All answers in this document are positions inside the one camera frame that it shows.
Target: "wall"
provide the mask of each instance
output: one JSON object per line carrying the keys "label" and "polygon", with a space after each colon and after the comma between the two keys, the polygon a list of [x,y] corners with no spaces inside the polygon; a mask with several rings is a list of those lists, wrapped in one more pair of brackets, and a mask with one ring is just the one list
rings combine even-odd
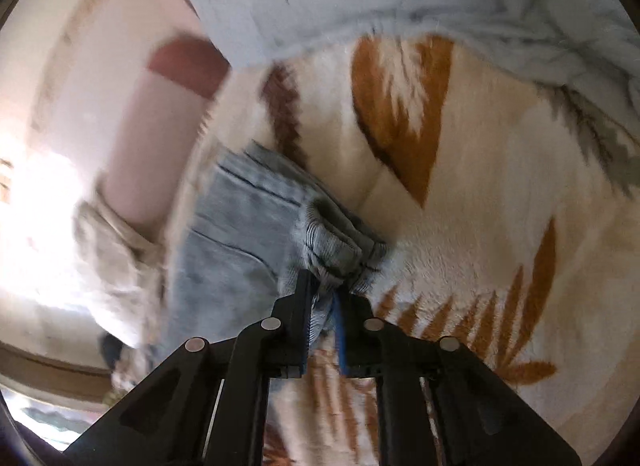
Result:
{"label": "wall", "polygon": [[0,30],[0,159],[15,165],[11,202],[0,205],[1,341],[104,366],[71,215],[146,58],[173,34],[157,0],[20,0]]}

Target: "orange leaf pattern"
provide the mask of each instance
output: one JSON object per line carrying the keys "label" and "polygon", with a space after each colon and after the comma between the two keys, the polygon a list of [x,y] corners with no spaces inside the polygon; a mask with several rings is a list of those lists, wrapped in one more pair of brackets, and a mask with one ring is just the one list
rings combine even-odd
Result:
{"label": "orange leaf pattern", "polygon": [[265,425],[262,466],[293,466],[294,464],[295,461],[289,458],[278,430],[271,424]]}
{"label": "orange leaf pattern", "polygon": [[373,154],[423,205],[440,142],[453,43],[361,38],[351,65],[353,109]]}
{"label": "orange leaf pattern", "polygon": [[[552,217],[547,224],[534,257],[531,280],[524,284],[523,265],[514,274],[511,287],[501,298],[499,291],[476,295],[472,304],[454,318],[454,295],[449,296],[420,332],[423,339],[437,340],[452,333],[512,386],[532,385],[554,375],[557,367],[544,361],[518,362],[521,350],[529,343],[533,330],[542,317],[556,272],[556,228]],[[421,323],[421,298],[398,311],[398,286],[392,287],[374,310],[376,315],[391,319],[412,335]],[[332,348],[316,350],[310,357],[310,371],[317,378],[321,410],[334,439],[344,438],[358,463],[362,458],[362,430],[369,436],[374,454],[378,446],[378,408],[373,380],[350,380],[339,375],[337,354]],[[359,399],[364,419],[358,420],[354,403]]]}

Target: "beige fabric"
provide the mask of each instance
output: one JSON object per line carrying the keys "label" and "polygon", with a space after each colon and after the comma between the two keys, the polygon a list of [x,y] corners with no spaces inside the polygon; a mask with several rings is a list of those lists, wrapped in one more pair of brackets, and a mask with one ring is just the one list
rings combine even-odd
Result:
{"label": "beige fabric", "polygon": [[[256,137],[321,179],[395,246],[378,315],[463,339],[588,465],[640,392],[640,207],[570,130],[616,164],[640,144],[578,112],[446,40],[362,39],[235,74],[207,136]],[[330,338],[275,406],[271,464],[377,464],[372,383],[338,376]]]}
{"label": "beige fabric", "polygon": [[117,216],[98,188],[74,218],[86,306],[103,329],[139,348],[158,337],[164,251]]}

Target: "brown leaf pattern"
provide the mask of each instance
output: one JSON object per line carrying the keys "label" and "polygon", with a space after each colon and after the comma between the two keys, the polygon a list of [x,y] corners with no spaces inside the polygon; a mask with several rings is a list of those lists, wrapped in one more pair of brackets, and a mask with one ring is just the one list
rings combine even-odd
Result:
{"label": "brown leaf pattern", "polygon": [[435,316],[431,319],[427,327],[425,327],[424,331],[422,331],[422,334],[420,334],[420,338],[431,341],[438,340],[444,332],[444,327],[447,324],[452,307],[453,296],[449,296],[447,303],[438,309]]}
{"label": "brown leaf pattern", "polygon": [[489,300],[489,305],[487,305],[486,309],[484,309],[484,314],[482,315],[482,318],[480,320],[478,332],[476,333],[474,342],[471,344],[471,350],[474,351],[481,360],[486,359],[486,354],[489,350],[489,345],[491,345],[491,340],[494,335],[496,299],[497,296],[494,291],[491,296],[491,300]]}
{"label": "brown leaf pattern", "polygon": [[351,65],[353,109],[373,154],[424,205],[440,142],[453,43],[361,38]]}
{"label": "brown leaf pattern", "polygon": [[262,466],[293,466],[296,462],[289,458],[280,432],[271,424],[264,427],[264,448]]}
{"label": "brown leaf pattern", "polygon": [[465,313],[462,317],[462,320],[456,325],[456,327],[451,332],[452,336],[455,336],[465,345],[468,342],[469,332],[474,327],[476,323],[476,312],[478,311],[478,302],[480,299],[476,297],[474,304],[471,308]]}
{"label": "brown leaf pattern", "polygon": [[524,270],[522,266],[518,269],[509,293],[507,300],[504,302],[504,311],[502,314],[502,322],[500,323],[500,335],[498,335],[498,353],[495,356],[496,366],[500,367],[507,355],[507,347],[511,340],[511,329],[513,327],[513,321],[516,318],[516,311],[518,309],[518,302],[520,301],[520,291],[522,290],[522,276]]}
{"label": "brown leaf pattern", "polygon": [[298,102],[300,94],[296,82],[284,64],[275,64],[267,76],[261,93],[267,112],[276,149],[301,168],[306,168],[306,154],[298,145]]}
{"label": "brown leaf pattern", "polygon": [[[485,360],[494,371],[512,386],[532,385],[549,378],[557,372],[557,367],[549,362],[517,362],[521,350],[529,343],[533,330],[539,323],[548,300],[556,273],[556,227],[552,217],[542,236],[540,246],[534,257],[531,281],[524,289],[524,266],[516,270],[511,287],[502,303],[502,311],[497,312],[500,294],[478,295],[473,303],[462,313],[454,309],[454,295],[442,304],[420,337],[438,340],[451,333]],[[395,319],[395,323],[406,334],[413,334],[420,323],[421,298],[402,308],[396,309],[398,286],[392,287],[382,297],[374,310],[376,316],[383,319]],[[454,313],[460,316],[456,322]],[[492,346],[496,349],[493,356]],[[318,373],[321,381],[316,383],[322,392],[319,394],[324,413],[331,427],[333,438],[346,440],[354,460],[361,459],[358,436],[362,430],[369,436],[370,444],[377,453],[378,447],[378,409],[376,387],[373,380],[348,380],[338,375],[337,355],[334,350],[316,351],[312,362],[312,373]],[[364,411],[364,421],[358,421],[354,402],[359,398]]]}
{"label": "brown leaf pattern", "polygon": [[545,309],[546,300],[551,293],[554,275],[556,274],[556,222],[553,218],[546,227],[546,232],[540,243],[540,248],[536,253],[533,262],[533,274],[529,293],[522,309],[522,322],[520,323],[520,333],[518,340],[511,350],[510,359],[512,361],[524,345],[529,343],[533,329],[536,327]]}

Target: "leaf print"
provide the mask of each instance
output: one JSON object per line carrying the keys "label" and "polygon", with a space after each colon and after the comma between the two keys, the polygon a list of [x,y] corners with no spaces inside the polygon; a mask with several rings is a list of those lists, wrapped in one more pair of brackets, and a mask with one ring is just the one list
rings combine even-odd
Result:
{"label": "leaf print", "polygon": [[301,168],[305,168],[306,154],[298,145],[300,94],[295,79],[284,64],[273,65],[262,88],[261,97],[267,105],[276,149]]}
{"label": "leaf print", "polygon": [[331,392],[329,390],[329,376],[327,374],[327,362],[326,359],[322,359],[321,351],[316,351],[309,356],[309,375],[313,377],[313,391],[316,394],[314,396],[314,406],[317,406],[320,410],[324,410],[327,414],[329,423],[329,429],[331,435],[336,438],[338,435],[338,414],[334,410],[331,402]]}
{"label": "leaf print", "polygon": [[380,451],[378,450],[378,403],[376,400],[375,383],[373,392],[367,392],[367,398],[364,404],[365,410],[365,427],[371,439],[376,459],[380,459]]}
{"label": "leaf print", "polygon": [[467,344],[467,340],[469,337],[469,332],[476,324],[476,311],[478,311],[478,301],[479,298],[476,297],[474,304],[471,308],[466,312],[466,314],[462,317],[462,320],[456,325],[451,333],[452,336],[458,338],[465,345]]}
{"label": "leaf print", "polygon": [[520,321],[520,332],[518,340],[509,354],[506,363],[509,364],[513,358],[522,350],[524,345],[529,343],[533,330],[540,321],[542,312],[545,309],[546,300],[551,293],[554,276],[556,274],[556,221],[552,217],[546,227],[546,232],[540,242],[540,247],[533,262],[533,273],[531,285],[527,292],[524,307],[522,309],[522,320]]}
{"label": "leaf print", "polygon": [[630,186],[640,186],[640,157],[632,155],[618,140],[623,134],[640,147],[640,143],[622,125],[604,113],[582,94],[567,86],[540,85],[540,92],[551,103],[554,118],[560,116],[575,135],[584,159],[593,157],[610,182],[630,196]]}
{"label": "leaf print", "polygon": [[503,381],[514,386],[533,385],[554,375],[558,368],[548,362],[530,361],[496,370]]}
{"label": "leaf print", "polygon": [[289,458],[280,432],[272,424],[264,427],[264,448],[262,466],[293,466],[296,462]]}
{"label": "leaf print", "polygon": [[402,329],[407,336],[411,336],[415,325],[418,322],[418,301],[413,302],[398,318],[396,325]]}
{"label": "leaf print", "polygon": [[486,309],[484,309],[484,313],[482,314],[482,318],[480,319],[480,325],[478,327],[476,337],[474,338],[473,343],[471,343],[471,350],[476,353],[476,356],[478,356],[481,360],[486,359],[486,353],[489,350],[489,345],[491,345],[491,340],[494,335],[496,300],[497,296],[494,291],[491,296],[491,300],[489,300],[489,305],[487,305]]}
{"label": "leaf print", "polygon": [[342,422],[344,423],[344,432],[347,437],[349,449],[354,452],[356,464],[360,461],[360,453],[358,448],[358,421],[351,406],[351,396],[348,391],[349,382],[342,376],[338,378],[338,393],[340,395],[340,413],[342,414]]}
{"label": "leaf print", "polygon": [[422,331],[422,334],[420,334],[420,339],[436,341],[442,337],[444,327],[447,324],[449,314],[451,313],[452,306],[453,296],[449,296],[447,303],[445,303],[438,309],[433,319],[431,319],[431,322],[427,325],[427,327],[425,327],[424,331]]}
{"label": "leaf print", "polygon": [[377,159],[424,205],[440,142],[453,43],[361,38],[351,65],[353,108]]}
{"label": "leaf print", "polygon": [[502,312],[502,322],[500,323],[500,335],[498,336],[498,353],[495,358],[497,367],[501,367],[507,355],[507,348],[513,333],[513,321],[516,319],[516,311],[522,290],[522,276],[524,274],[522,266],[518,268],[516,276],[513,278],[511,289],[507,295]]}
{"label": "leaf print", "polygon": [[377,318],[386,320],[389,316],[391,310],[395,307],[396,304],[396,295],[398,294],[398,286],[395,285],[391,289],[389,289],[382,298],[382,301],[378,304],[376,308],[375,315]]}

